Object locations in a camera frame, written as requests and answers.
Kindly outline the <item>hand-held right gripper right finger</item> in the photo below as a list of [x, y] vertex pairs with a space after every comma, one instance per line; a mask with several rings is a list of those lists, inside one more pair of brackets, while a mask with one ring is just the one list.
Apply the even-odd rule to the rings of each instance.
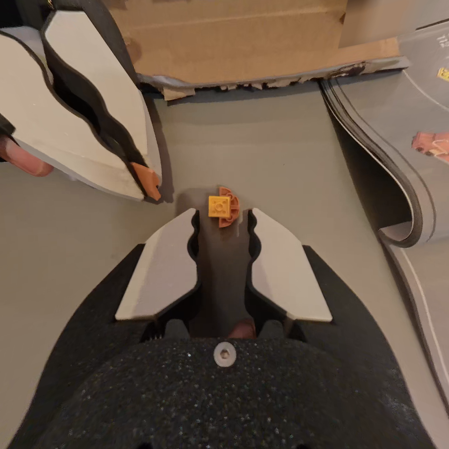
[[300, 240], [258, 208], [248, 211], [255, 247], [249, 287], [281, 316], [331, 322], [333, 317]]

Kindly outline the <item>grey desk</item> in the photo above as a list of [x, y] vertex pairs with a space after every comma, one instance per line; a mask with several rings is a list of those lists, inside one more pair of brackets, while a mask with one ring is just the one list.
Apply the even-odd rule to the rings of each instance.
[[377, 227], [405, 215], [402, 199], [382, 169], [336, 133], [319, 88], [146, 100], [165, 169], [161, 204], [105, 194], [59, 171], [34, 178], [1, 163], [1, 448], [82, 300], [177, 213], [205, 213], [218, 185], [236, 192], [242, 210], [261, 209], [310, 245], [363, 301], [428, 433], [447, 448], [446, 410], [377, 238]]

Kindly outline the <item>brown curved brick piece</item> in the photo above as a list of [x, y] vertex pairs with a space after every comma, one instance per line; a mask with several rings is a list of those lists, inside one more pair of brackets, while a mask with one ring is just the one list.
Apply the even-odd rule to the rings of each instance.
[[219, 187], [216, 196], [209, 196], [207, 215], [218, 220], [219, 228], [230, 227], [239, 217], [240, 202], [231, 189]]

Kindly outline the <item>cardboard box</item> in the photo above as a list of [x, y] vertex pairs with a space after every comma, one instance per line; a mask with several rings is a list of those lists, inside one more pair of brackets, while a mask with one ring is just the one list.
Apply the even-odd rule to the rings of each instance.
[[396, 37], [339, 47], [347, 1], [103, 1], [144, 83], [166, 100], [196, 89], [284, 87], [407, 67]]

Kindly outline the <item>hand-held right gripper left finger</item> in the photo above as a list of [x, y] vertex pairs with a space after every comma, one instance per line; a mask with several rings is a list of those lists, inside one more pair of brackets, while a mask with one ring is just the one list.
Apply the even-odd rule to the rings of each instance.
[[197, 264], [188, 251], [196, 209], [188, 209], [153, 233], [116, 311], [117, 321], [162, 316], [198, 281]]

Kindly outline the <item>person's left hand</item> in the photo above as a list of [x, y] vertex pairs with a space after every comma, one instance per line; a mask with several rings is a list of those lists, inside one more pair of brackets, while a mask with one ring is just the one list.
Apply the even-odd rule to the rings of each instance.
[[5, 135], [0, 137], [0, 161], [8, 162], [34, 177], [46, 177], [53, 171], [50, 164], [29, 154]]

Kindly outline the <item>grey instruction booklet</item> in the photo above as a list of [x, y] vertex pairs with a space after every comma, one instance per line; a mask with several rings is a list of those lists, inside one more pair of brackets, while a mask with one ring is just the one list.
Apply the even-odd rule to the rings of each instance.
[[410, 218], [379, 229], [448, 410], [448, 19], [399, 37], [391, 69], [319, 81], [330, 112], [390, 175]]

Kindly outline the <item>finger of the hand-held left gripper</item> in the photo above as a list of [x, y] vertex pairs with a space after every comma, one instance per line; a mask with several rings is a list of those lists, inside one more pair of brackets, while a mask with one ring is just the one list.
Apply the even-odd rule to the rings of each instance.
[[125, 162], [100, 142], [90, 123], [54, 93], [37, 55], [1, 32], [0, 111], [24, 150], [92, 188], [142, 201]]
[[43, 48], [57, 92], [87, 119], [100, 142], [125, 162], [144, 199], [150, 199], [131, 165], [154, 170], [161, 187], [159, 146], [148, 107], [86, 13], [50, 13], [43, 26]]

